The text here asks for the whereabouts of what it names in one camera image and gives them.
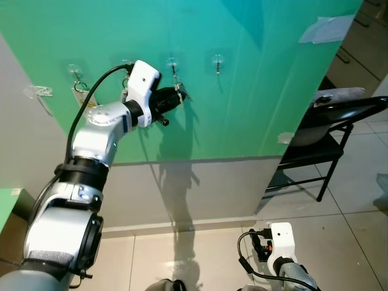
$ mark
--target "adhesive hook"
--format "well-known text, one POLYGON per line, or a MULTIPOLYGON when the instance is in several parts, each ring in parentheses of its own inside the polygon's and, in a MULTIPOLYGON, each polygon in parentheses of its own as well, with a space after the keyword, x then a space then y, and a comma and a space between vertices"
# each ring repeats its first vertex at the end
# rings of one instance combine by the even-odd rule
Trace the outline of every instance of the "adhesive hook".
POLYGON ((178 77, 178 75, 176 74, 176 67, 178 66, 177 60, 172 56, 172 57, 167 59, 167 65, 169 67, 171 67, 172 73, 173 73, 173 77, 177 78, 178 77))
POLYGON ((85 90, 88 90, 86 83, 81 81, 82 70, 79 66, 77 66, 76 64, 69 64, 69 66, 67 67, 67 71, 75 78, 74 90, 80 92, 77 89, 77 85, 83 85, 85 90))
POLYGON ((215 55, 212 62, 216 66, 216 74, 219 75, 221 73, 221 67, 224 64, 224 57, 222 55, 215 55))
POLYGON ((121 62, 120 62, 121 65, 132 65, 134 63, 135 62, 133 62, 133 61, 131 61, 129 59, 122 59, 121 62))

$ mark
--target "tape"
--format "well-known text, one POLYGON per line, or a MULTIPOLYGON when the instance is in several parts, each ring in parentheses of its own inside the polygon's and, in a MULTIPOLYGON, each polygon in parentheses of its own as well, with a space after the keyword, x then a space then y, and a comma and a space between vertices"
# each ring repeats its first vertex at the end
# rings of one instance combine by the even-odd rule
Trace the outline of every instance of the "tape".
POLYGON ((290 144, 294 135, 293 132, 282 132, 278 135, 278 144, 290 144))
POLYGON ((21 188, 12 189, 11 196, 12 195, 19 195, 21 190, 22 190, 21 188))
POLYGON ((318 17, 317 22, 303 33, 299 43, 312 42, 313 44, 322 44, 325 42, 343 41, 354 17, 355 15, 318 17))
POLYGON ((43 86, 28 86, 22 91, 22 93, 30 99, 34 99, 36 95, 52 97, 53 89, 50 87, 43 86))

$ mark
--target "black chair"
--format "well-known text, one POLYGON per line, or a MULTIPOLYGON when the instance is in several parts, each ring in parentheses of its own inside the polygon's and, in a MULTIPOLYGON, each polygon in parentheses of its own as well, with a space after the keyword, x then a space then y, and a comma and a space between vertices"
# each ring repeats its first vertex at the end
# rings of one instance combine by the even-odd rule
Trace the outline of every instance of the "black chair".
POLYGON ((327 176, 297 182, 288 182, 277 186, 271 186, 270 183, 270 187, 267 188, 267 192, 271 192, 282 187, 324 180, 322 188, 316 199, 320 202, 333 175, 338 160, 344 154, 344 147, 350 133, 352 132, 353 123, 381 112, 386 108, 388 108, 388 97, 384 96, 324 105, 308 109, 298 129, 308 129, 340 123, 331 127, 326 135, 314 144, 304 147, 289 147, 276 171, 319 164, 322 162, 332 162, 327 176), (334 130, 344 132, 340 144, 338 144, 330 134, 330 132, 334 130))

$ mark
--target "black cable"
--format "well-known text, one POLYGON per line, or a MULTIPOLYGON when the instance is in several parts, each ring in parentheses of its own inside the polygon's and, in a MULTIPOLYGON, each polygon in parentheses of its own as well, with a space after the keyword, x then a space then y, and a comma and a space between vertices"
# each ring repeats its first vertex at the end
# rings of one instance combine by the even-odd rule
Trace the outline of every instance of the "black cable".
POLYGON ((59 176, 61 176, 62 170, 60 170, 47 184, 44 186, 42 192, 39 194, 38 198, 35 200, 35 203, 32 207, 32 211, 30 214, 30 217, 28 218, 28 223, 27 223, 27 230, 25 234, 27 235, 28 230, 30 229, 32 222, 35 219, 35 216, 38 212, 39 206, 41 205, 43 199, 45 198, 47 192, 50 190, 52 185, 55 183, 56 180, 59 179, 59 176))
POLYGON ((79 278, 79 284, 78 285, 70 285, 69 289, 77 289, 79 286, 82 284, 82 279, 81 277, 79 278))
POLYGON ((70 155, 71 155, 71 151, 72 151, 72 141, 73 141, 73 135, 74 135, 75 128, 77 127, 77 124, 78 124, 79 120, 81 119, 81 116, 84 113, 85 108, 87 107, 87 104, 89 103, 90 98, 94 94, 97 87, 103 82, 103 80, 106 79, 106 77, 108 77, 112 73, 114 73, 118 70, 121 70, 121 69, 126 69, 130 73, 132 66, 128 65, 128 64, 124 64, 124 65, 118 65, 117 67, 110 69, 109 71, 107 71, 105 74, 103 74, 97 80, 97 82, 93 85, 93 87, 90 89, 89 93, 87 94, 84 103, 82 104, 81 108, 78 110, 77 115, 75 116, 75 119, 74 119, 73 124, 70 128, 70 131, 69 131, 69 135, 67 136, 66 155, 65 155, 65 161, 64 161, 65 164, 67 164, 69 162, 69 159, 70 159, 70 155))
POLYGON ((175 280, 174 282, 174 291, 175 289, 177 289, 177 291, 186 291, 186 286, 184 285, 183 281, 182 280, 175 280))
POLYGON ((252 273, 254 275, 256 275, 257 277, 260 277, 260 278, 263 278, 263 279, 267 279, 267 280, 278 280, 278 281, 288 281, 288 282, 293 282, 293 283, 296 283, 296 284, 299 284, 299 285, 302 285, 306 288, 309 288, 310 290, 312 291, 318 291, 318 289, 308 285, 307 283, 303 282, 303 281, 300 281, 300 280, 297 280, 297 279, 293 279, 293 278, 288 278, 288 277, 280 277, 280 276, 270 276, 270 275, 263 275, 263 274, 260 274, 256 271, 253 270, 252 266, 247 262, 247 260, 245 259, 245 257, 242 255, 241 253, 241 247, 240 247, 240 244, 241 244, 241 240, 247 236, 247 235, 257 235, 258 232, 245 232, 243 233, 242 235, 240 235, 240 237, 238 238, 237 240, 237 251, 238 251, 238 255, 240 257, 240 263, 242 264, 242 266, 245 268, 245 270, 248 272, 248 273, 252 273))

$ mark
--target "key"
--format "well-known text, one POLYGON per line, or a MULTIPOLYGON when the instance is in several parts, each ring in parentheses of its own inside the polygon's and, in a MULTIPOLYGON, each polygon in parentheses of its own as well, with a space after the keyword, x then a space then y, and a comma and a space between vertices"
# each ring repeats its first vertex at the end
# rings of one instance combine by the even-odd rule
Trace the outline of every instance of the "key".
POLYGON ((128 88, 124 88, 121 91, 121 95, 120 95, 121 102, 124 103, 127 100, 127 97, 128 97, 128 88))
POLYGON ((183 98, 182 98, 182 92, 181 92, 181 84, 182 83, 176 83, 174 85, 174 87, 175 87, 176 94, 178 94, 178 96, 179 96, 180 103, 183 104, 183 98))
POLYGON ((190 101, 190 102, 193 102, 193 99, 190 97, 190 95, 187 93, 187 90, 186 88, 184 87, 184 84, 183 83, 179 83, 180 86, 179 86, 179 91, 181 92, 181 94, 184 94, 187 99, 190 101))

